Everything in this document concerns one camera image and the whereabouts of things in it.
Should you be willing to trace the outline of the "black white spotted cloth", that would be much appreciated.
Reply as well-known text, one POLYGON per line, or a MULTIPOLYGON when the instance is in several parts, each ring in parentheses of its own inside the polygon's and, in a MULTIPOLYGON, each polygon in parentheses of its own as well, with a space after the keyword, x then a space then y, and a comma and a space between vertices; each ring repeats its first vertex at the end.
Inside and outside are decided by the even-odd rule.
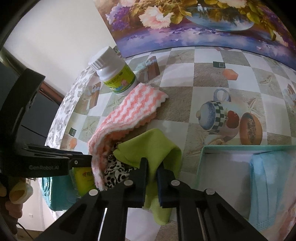
POLYGON ((104 171, 104 184, 106 188, 113 188, 118 183, 125 181, 133 170, 135 170, 134 167, 119 161, 113 154, 110 154, 104 171))

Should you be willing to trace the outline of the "lime green cloth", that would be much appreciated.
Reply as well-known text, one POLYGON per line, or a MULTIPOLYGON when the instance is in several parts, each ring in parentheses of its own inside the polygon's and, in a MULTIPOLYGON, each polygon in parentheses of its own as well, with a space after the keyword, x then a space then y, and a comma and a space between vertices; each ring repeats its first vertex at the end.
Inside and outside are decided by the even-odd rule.
POLYGON ((153 128, 118 145, 113 152, 118 161, 138 168, 141 158, 148 160, 149 177, 145 194, 144 208, 152 211, 158 225, 166 225, 171 217, 170 208, 159 204, 156 173, 159 165, 173 172, 178 177, 182 166, 182 151, 169 140, 161 130, 153 128))

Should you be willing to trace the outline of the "teal square box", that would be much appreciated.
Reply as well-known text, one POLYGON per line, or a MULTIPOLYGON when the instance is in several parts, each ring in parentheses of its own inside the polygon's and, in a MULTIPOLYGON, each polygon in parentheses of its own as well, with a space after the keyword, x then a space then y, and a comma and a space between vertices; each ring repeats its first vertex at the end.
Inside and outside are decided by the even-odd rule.
POLYGON ((39 179, 42 196, 52 211, 68 210, 79 198, 70 175, 39 179))

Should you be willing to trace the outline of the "green tissue pack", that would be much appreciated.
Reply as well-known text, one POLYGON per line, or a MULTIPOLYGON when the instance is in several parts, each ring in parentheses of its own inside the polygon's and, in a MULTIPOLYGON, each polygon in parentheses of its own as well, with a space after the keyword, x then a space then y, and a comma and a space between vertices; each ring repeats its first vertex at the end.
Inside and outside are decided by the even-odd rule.
POLYGON ((80 197, 96 188, 91 167, 74 167, 70 170, 70 175, 80 197))

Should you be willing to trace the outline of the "pink white zigzag cloth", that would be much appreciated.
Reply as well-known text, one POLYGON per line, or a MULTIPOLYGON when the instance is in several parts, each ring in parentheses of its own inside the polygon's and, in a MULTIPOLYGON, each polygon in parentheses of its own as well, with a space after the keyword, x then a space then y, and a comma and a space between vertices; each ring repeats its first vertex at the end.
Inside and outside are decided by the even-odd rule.
POLYGON ((88 141, 88 150, 92 156, 91 167, 95 186, 100 191, 106 189, 104 171, 113 142, 150 122, 156 117, 157 108, 168 98, 168 95, 161 90, 140 83, 96 129, 88 141))

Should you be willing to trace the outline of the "light blue face mask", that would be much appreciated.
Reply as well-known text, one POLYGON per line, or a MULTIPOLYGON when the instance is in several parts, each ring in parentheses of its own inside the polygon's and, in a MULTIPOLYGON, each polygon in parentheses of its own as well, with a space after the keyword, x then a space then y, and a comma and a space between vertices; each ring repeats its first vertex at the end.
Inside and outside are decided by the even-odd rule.
POLYGON ((285 210, 284 190, 294 158, 289 152, 272 151, 254 154, 250 161, 251 206, 248 221, 258 231, 275 224, 285 210))

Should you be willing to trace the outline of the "grey floral tablecloth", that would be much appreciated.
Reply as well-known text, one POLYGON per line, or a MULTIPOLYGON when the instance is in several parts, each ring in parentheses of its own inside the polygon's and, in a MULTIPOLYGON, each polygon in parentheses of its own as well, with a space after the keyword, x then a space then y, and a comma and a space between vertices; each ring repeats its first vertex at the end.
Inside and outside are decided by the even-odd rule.
POLYGON ((60 148, 67 124, 73 114, 74 108, 94 73, 95 71, 91 67, 87 67, 78 75, 57 110, 45 146, 56 149, 60 148))

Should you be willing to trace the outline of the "teal rimmed white tray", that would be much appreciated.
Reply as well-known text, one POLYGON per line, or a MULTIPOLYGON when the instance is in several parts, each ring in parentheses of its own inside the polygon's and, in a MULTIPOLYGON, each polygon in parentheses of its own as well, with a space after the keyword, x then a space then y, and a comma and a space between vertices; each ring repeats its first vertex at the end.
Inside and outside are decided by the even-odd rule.
MULTIPOLYGON (((195 189, 213 189, 248 221, 251 158, 272 151, 289 152, 295 162, 294 145, 205 146, 201 150, 195 189)), ((276 216, 274 225, 260 231, 268 240, 284 240, 295 225, 295 163, 283 194, 285 210, 276 216)))

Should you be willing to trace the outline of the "checkered patterned tablecloth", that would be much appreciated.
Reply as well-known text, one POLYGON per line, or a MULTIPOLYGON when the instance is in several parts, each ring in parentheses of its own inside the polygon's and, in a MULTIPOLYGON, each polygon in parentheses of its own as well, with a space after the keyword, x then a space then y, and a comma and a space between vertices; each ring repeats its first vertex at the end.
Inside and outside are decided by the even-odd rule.
MULTIPOLYGON (((160 129, 183 153, 180 179, 195 185, 201 149, 208 133, 200 126, 197 112, 205 102, 217 99, 241 118, 250 113, 262 127, 261 145, 295 145, 295 72, 273 59, 236 49, 185 47, 144 53, 126 62, 132 70, 154 57, 160 75, 150 84, 169 99, 157 110, 150 123, 131 132, 126 139, 160 129)), ((90 80, 74 108, 66 128, 62 148, 88 154, 87 142, 107 115, 120 105, 117 96, 101 84, 96 75, 90 80)), ((125 240, 177 240, 176 212, 168 225, 160 226, 146 210, 128 211, 125 240)))

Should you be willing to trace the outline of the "white pill bottle green label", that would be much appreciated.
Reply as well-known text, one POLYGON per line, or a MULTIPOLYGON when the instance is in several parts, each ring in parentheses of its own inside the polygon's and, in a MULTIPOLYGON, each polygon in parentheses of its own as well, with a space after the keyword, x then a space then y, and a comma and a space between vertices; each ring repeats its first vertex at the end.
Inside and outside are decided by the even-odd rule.
POLYGON ((109 46, 91 57, 88 64, 115 94, 127 95, 138 84, 137 77, 128 64, 109 46))

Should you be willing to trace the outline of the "floral canvas painting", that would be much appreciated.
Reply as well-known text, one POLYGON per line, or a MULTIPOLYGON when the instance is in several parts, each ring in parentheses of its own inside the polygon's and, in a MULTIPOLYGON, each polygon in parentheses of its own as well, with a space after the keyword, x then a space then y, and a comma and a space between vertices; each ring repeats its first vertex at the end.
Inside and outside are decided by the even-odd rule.
POLYGON ((189 46, 260 54, 295 68, 295 33, 265 1, 95 1, 124 57, 189 46))

